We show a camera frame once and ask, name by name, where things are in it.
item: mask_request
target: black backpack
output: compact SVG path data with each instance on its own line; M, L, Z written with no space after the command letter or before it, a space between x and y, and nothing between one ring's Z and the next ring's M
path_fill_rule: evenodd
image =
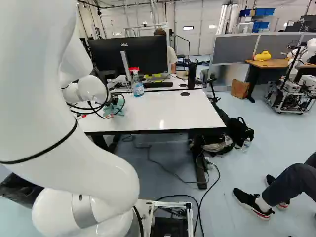
M233 142L240 147L242 147L243 142L248 138L250 138L251 141L254 138L254 130L246 125L245 120L242 117L231 118L228 121L227 128L229 136L232 138Z

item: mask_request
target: plastic bottle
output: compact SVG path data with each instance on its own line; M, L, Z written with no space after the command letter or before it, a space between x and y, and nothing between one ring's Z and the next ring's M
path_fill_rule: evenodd
M249 146L250 146L250 144L251 144L251 140L250 140L250 138L247 138L247 140L245 140L245 141L243 142L243 145L242 145L242 147L241 147L242 151L243 151L243 152L247 151L248 148L249 148Z
M139 68L130 68L130 70L133 72L133 92L135 97L140 97L144 95L144 85L143 83L139 80L138 77L138 72Z

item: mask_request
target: gray partition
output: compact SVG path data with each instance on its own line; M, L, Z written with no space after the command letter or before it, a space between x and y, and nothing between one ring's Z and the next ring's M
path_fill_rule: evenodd
M258 35L216 37L213 64L244 63L251 59Z
M262 51L269 51L273 59L283 59L286 55L281 52L289 52L288 45L294 40L300 40L301 34L280 34L280 35L261 35L255 54L262 53Z
M314 33L314 34L312 34L312 35L310 35L310 34L308 34L308 35L304 34L303 39L302 39L302 42L307 42L307 41L309 41L309 40L312 39L312 38L316 38L316 33Z

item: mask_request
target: black sneaker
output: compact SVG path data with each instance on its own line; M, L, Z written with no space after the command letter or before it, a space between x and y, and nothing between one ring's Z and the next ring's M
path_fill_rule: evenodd
M265 178L265 183L267 186L271 185L271 183L273 183L275 181L275 177L273 177L272 175L268 174ZM280 203L279 205L277 205L276 207L279 209L279 210L287 210L288 209L288 206L290 205L290 201L287 201L287 202L282 202Z
M267 212L263 212L259 206L255 203L256 198L260 197L259 194L247 194L238 188L233 189L233 194L243 207L250 210L251 213L255 214L262 220L269 221L271 214L275 212L270 208Z

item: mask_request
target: dark pants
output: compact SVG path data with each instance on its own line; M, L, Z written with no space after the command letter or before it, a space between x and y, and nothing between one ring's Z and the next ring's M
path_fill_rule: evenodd
M305 164L288 167L262 193L263 200L270 206L287 202L305 192L316 202L316 152Z

